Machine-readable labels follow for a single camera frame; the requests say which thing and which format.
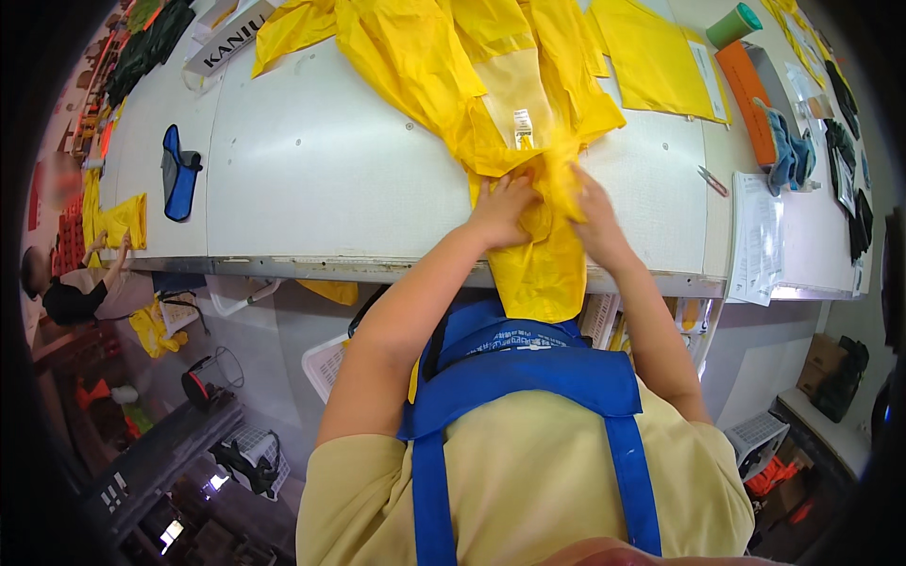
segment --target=hand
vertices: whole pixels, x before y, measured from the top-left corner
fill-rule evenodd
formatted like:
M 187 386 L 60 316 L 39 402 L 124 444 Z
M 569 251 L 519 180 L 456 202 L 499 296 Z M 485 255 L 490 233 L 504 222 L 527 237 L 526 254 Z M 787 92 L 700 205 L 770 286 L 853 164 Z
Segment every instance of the hand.
M 611 275 L 638 262 L 638 256 L 626 242 L 607 192 L 588 173 L 572 164 L 573 173 L 582 184 L 576 197 L 588 219 L 584 224 L 573 223 L 573 230 L 582 240 L 585 252 Z
M 116 259 L 122 264 L 126 259 L 126 253 L 132 248 L 132 237 L 129 234 L 129 230 L 126 230 L 126 234 L 122 235 L 122 240 L 120 240 L 120 249 L 117 253 Z
M 531 240 L 531 235 L 518 223 L 523 210 L 542 199 L 532 189 L 534 176 L 532 169 L 527 169 L 522 177 L 513 182 L 510 182 L 510 175 L 504 175 L 497 181 L 494 192 L 491 192 L 489 177 L 481 180 L 475 210 L 468 218 L 466 227 L 480 235 L 485 249 L 525 244 Z
M 107 230 L 101 230 L 101 233 L 98 234 L 98 237 L 94 238 L 94 241 L 91 245 L 88 246 L 86 252 L 97 252 L 104 248 L 104 244 L 107 241 Z

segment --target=yellow t-shirt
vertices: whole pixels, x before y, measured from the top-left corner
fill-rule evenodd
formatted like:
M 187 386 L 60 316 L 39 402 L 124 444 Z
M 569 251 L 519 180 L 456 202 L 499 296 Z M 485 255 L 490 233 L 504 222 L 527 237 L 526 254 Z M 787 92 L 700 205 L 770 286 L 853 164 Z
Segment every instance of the yellow t-shirt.
M 755 516 L 733 447 L 687 422 L 639 382 L 636 417 L 664 557 L 740 555 Z M 572 401 L 522 391 L 447 427 L 444 455 L 460 564 L 534 564 L 591 537 L 626 540 L 603 420 Z M 308 462 L 299 564 L 415 564 L 411 447 L 337 438 Z

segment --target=blue bag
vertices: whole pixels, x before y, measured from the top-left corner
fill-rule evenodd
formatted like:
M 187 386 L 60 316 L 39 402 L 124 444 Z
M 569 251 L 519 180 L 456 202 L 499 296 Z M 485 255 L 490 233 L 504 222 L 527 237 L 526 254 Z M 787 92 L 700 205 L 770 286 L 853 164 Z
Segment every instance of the blue bag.
M 197 151 L 180 151 L 179 129 L 171 124 L 164 134 L 164 157 L 160 168 L 164 175 L 164 216 L 182 222 L 192 212 L 195 179 L 201 167 Z

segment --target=scissors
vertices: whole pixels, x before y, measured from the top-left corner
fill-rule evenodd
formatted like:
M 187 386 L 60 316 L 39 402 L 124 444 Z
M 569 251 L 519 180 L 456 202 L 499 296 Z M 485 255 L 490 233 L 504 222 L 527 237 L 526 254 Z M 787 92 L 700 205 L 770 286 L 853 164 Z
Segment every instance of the scissors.
M 708 185 L 711 186 L 711 188 L 718 191 L 719 195 L 721 195 L 722 197 L 730 196 L 730 192 L 727 190 L 726 187 L 724 187 L 723 183 L 718 181 L 717 177 L 714 177 L 713 175 L 711 175 L 711 172 L 708 171 L 707 169 L 705 169 L 704 167 L 702 167 L 701 165 L 699 165 L 699 175 L 701 175 L 701 178 L 705 179 L 705 182 L 708 183 Z

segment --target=black shirt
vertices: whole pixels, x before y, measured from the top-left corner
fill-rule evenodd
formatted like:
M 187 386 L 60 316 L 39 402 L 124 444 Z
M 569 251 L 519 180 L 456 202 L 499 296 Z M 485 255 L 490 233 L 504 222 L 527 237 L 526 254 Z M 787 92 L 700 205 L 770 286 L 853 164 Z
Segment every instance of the black shirt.
M 60 326 L 71 326 L 93 321 L 94 312 L 106 297 L 107 285 L 103 280 L 86 295 L 78 287 L 62 283 L 59 277 L 54 277 L 44 294 L 43 304 L 52 321 Z

